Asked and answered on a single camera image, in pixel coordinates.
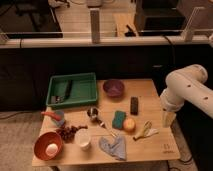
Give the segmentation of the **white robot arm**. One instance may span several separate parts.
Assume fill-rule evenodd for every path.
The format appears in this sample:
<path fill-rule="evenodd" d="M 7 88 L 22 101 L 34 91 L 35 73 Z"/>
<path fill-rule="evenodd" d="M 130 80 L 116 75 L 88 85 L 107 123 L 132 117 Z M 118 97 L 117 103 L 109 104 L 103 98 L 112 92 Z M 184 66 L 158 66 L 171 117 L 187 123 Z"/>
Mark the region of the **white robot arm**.
<path fill-rule="evenodd" d="M 166 88 L 160 95 L 164 127 L 171 126 L 176 112 L 186 101 L 213 119 L 213 90 L 204 85 L 207 79 L 207 70 L 199 64 L 174 70 L 166 76 Z"/>

